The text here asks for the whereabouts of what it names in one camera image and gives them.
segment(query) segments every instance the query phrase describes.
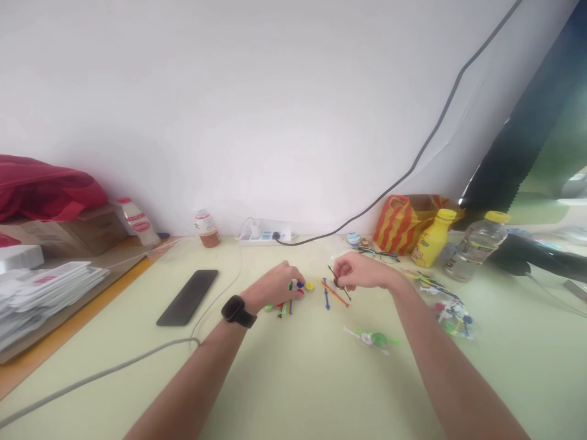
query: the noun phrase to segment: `yellow bottle cap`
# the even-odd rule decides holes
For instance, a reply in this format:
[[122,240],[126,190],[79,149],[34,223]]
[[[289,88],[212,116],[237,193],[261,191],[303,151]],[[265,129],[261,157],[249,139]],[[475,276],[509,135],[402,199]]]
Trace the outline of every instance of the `yellow bottle cap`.
[[499,211],[488,211],[485,214],[485,218],[496,223],[507,223],[511,220],[512,216],[506,213],[500,213]]
[[438,210],[436,217],[440,217],[442,220],[454,220],[457,217],[457,213],[453,210],[441,209]]

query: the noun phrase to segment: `brown bottle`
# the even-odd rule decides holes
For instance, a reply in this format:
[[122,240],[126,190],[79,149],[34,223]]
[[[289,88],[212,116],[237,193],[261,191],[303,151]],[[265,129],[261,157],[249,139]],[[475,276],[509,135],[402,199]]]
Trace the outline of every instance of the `brown bottle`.
[[196,228],[200,233],[200,240],[207,248],[215,248],[220,244],[220,235],[214,223],[214,219],[208,211],[199,210],[196,212]]

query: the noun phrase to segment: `orange desk edge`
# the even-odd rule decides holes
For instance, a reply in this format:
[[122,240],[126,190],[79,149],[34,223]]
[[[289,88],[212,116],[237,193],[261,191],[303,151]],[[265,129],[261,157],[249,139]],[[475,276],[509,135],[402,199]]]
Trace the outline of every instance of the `orange desk edge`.
[[[139,246],[139,240],[135,236],[128,237],[118,246]],[[166,247],[161,252],[157,252],[157,257],[163,255],[168,249],[169,247]],[[149,258],[143,258],[131,270],[113,283],[112,286],[101,292],[79,312],[39,343],[30,347],[30,349],[16,359],[13,359],[7,364],[0,365],[0,400],[14,390],[14,388],[43,364],[43,362],[49,359],[65,342],[110,304],[114,298],[120,295],[144,271],[150,268],[155,259],[152,255]]]

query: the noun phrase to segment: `smartphone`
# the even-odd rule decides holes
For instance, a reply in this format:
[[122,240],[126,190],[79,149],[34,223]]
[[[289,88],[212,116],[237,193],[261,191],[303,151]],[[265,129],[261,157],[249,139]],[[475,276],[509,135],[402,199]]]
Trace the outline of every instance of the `smartphone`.
[[217,275],[217,270],[196,271],[163,312],[157,325],[159,327],[187,325]]

